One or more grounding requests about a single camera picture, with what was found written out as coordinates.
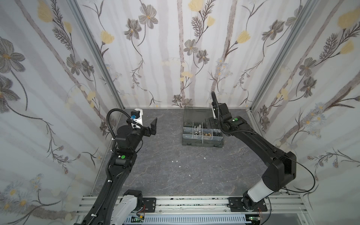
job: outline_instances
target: floral wallpaper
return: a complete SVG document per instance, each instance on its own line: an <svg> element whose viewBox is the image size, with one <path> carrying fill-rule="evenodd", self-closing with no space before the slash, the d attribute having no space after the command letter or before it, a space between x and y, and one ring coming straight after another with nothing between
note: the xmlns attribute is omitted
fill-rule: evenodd
<svg viewBox="0 0 360 225"><path fill-rule="evenodd" d="M0 21L1 222L71 224L116 102L66 2L3 1Z"/></svg>
<svg viewBox="0 0 360 225"><path fill-rule="evenodd" d="M250 107L306 1L77 0L127 107Z"/></svg>
<svg viewBox="0 0 360 225"><path fill-rule="evenodd" d="M267 140L297 155L289 189L317 225L357 224L360 200L360 4L319 1L253 109Z"/></svg>

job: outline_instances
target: flower stem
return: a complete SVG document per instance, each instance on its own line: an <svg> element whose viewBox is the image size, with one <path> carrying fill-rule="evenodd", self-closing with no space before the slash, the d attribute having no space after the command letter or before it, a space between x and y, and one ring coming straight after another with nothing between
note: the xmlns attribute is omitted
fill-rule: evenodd
<svg viewBox="0 0 360 225"><path fill-rule="evenodd" d="M193 61L194 61L194 65L199 68L197 65L196 65L196 62L195 62L195 54L193 53Z"/></svg>
<svg viewBox="0 0 360 225"><path fill-rule="evenodd" d="M139 46L139 45L141 45L141 44L144 42L144 40L145 40L145 35L146 35L146 24L145 24L144 31L145 31L145 32L144 32L144 38L143 38L143 40L141 41L141 43L140 43L140 44L138 44L138 46Z"/></svg>
<svg viewBox="0 0 360 225"><path fill-rule="evenodd" d="M14 74L14 72L12 70L10 70L11 73L14 75L14 77L16 78L16 80L19 82L19 84L21 85L21 87L23 88L24 90L24 93L25 93L25 98L26 98L26 106L25 106L25 111L27 110L27 103L28 103L28 100L27 100L27 93L26 93L26 90L24 88L24 85L20 82L20 80L18 79L18 77Z"/></svg>
<svg viewBox="0 0 360 225"><path fill-rule="evenodd" d="M196 74L198 74L201 71L201 69L204 67L204 64L205 64L205 61L203 62L203 66L200 68L200 70Z"/></svg>

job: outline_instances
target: marble floor surface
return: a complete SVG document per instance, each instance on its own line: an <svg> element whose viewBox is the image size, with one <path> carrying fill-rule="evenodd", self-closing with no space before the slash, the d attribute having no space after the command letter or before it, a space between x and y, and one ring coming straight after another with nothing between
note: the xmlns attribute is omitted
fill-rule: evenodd
<svg viewBox="0 0 360 225"><path fill-rule="evenodd" d="M144 109L143 124L157 117L157 134L143 137L144 145L120 194L127 189L143 195L243 194L266 170L260 158L237 138L224 137L223 148L182 146L183 109ZM232 116L249 122L245 109L230 109ZM119 126L125 125L122 116ZM106 179L105 156L91 195L97 196Z"/></svg>

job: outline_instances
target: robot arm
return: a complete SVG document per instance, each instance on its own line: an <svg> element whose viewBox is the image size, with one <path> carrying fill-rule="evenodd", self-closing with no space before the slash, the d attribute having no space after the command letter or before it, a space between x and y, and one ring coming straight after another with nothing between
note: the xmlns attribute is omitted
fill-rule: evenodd
<svg viewBox="0 0 360 225"><path fill-rule="evenodd" d="M296 177L296 156L285 153L256 133L240 116L232 117L225 103L218 103L212 92L213 111L223 133L243 141L265 163L267 170L261 180L243 194L246 210L256 209L257 203L273 192L279 191Z"/></svg>

